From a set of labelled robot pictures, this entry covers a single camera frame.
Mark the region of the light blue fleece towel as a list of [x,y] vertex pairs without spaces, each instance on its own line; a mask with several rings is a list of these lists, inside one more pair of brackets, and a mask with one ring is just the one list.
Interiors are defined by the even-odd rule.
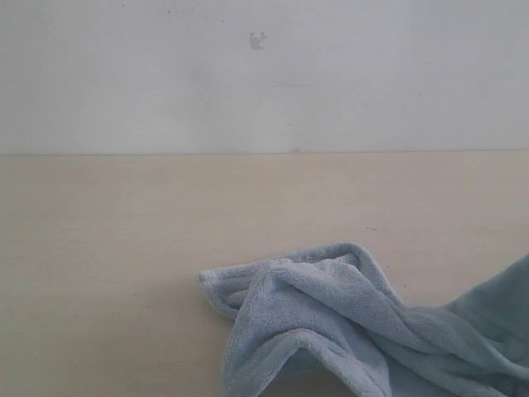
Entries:
[[258,396],[319,367],[355,396],[528,393],[527,258],[437,307],[407,306],[352,243],[205,270],[199,280],[233,321],[225,396]]

